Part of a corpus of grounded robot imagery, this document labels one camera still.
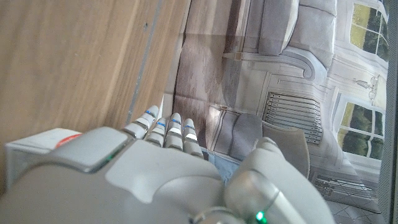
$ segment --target chair cushion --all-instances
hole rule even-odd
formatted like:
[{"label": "chair cushion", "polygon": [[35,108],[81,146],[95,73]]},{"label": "chair cushion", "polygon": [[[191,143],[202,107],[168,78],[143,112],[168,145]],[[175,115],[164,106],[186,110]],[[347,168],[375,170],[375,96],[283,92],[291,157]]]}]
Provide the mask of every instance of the chair cushion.
[{"label": "chair cushion", "polygon": [[262,16],[259,54],[279,55],[292,36],[299,0],[267,0]]},{"label": "chair cushion", "polygon": [[233,128],[233,142],[229,156],[242,161],[262,137],[261,118],[253,114],[241,114]]},{"label": "chair cushion", "polygon": [[308,6],[298,7],[298,19],[289,46],[307,50],[329,68],[334,54],[336,17]]},{"label": "chair cushion", "polygon": [[300,0],[301,6],[310,6],[328,12],[334,16],[337,15],[337,1],[336,0]]}]

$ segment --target wood grain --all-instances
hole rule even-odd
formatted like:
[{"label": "wood grain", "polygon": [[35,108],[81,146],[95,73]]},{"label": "wood grain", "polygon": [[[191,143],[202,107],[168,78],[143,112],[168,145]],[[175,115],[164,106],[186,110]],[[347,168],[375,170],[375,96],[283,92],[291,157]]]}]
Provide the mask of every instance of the wood grain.
[{"label": "wood grain", "polygon": [[[157,81],[167,80],[167,56],[186,3],[162,1],[138,105],[160,103],[166,82]],[[157,5],[157,0],[0,1],[1,149],[5,142],[56,127],[120,128]],[[137,114],[142,110],[134,108]],[[2,149],[0,193],[4,163]]]}]

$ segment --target window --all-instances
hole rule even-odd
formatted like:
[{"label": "window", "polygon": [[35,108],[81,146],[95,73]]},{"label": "window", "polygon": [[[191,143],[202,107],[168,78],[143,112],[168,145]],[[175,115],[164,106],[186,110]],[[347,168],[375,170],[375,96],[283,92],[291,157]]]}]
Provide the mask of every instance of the window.
[{"label": "window", "polygon": [[337,134],[343,151],[381,159],[384,144],[383,114],[347,102]]},{"label": "window", "polygon": [[350,42],[388,61],[387,22],[381,12],[368,6],[354,4]]}]

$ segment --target robot finger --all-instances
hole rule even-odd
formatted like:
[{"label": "robot finger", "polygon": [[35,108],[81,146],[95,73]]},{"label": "robot finger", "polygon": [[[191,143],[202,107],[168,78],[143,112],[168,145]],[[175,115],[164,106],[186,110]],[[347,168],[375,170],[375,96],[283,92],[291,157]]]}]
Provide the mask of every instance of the robot finger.
[{"label": "robot finger", "polygon": [[167,133],[164,147],[170,147],[182,151],[182,136],[181,136],[181,116],[174,113],[167,126]]},{"label": "robot finger", "polygon": [[203,153],[198,144],[195,127],[190,118],[186,119],[183,125],[183,151],[203,159]]},{"label": "robot finger", "polygon": [[148,129],[155,121],[158,112],[159,109],[157,106],[151,106],[138,119],[124,127],[123,131],[131,134],[136,139],[143,139],[148,132]]},{"label": "robot finger", "polygon": [[155,127],[147,135],[146,141],[151,142],[156,146],[162,147],[164,143],[165,130],[166,130],[166,119],[160,118],[156,122]]}]

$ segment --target radiator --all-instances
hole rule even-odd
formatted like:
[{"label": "radiator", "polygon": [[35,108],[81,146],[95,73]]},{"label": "radiator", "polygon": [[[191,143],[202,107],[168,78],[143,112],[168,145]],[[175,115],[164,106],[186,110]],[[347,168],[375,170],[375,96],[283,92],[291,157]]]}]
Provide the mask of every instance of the radiator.
[{"label": "radiator", "polygon": [[322,139],[320,104],[313,99],[269,93],[262,119],[281,128],[303,130],[307,143],[319,144]]}]

